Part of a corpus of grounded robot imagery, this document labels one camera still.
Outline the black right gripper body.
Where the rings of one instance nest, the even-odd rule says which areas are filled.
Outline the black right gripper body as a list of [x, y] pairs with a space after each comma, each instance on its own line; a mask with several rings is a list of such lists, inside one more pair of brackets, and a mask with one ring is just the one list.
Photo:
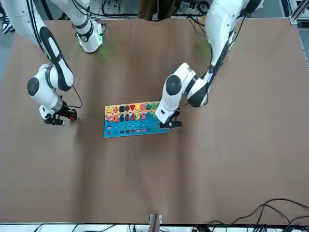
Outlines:
[[68, 112], [68, 108], [69, 108], [69, 107], [68, 107], [67, 103], [66, 103], [65, 101], [63, 101], [60, 110], [59, 110], [56, 114], [57, 114], [58, 116], [64, 117], [64, 115], [70, 114], [70, 113]]

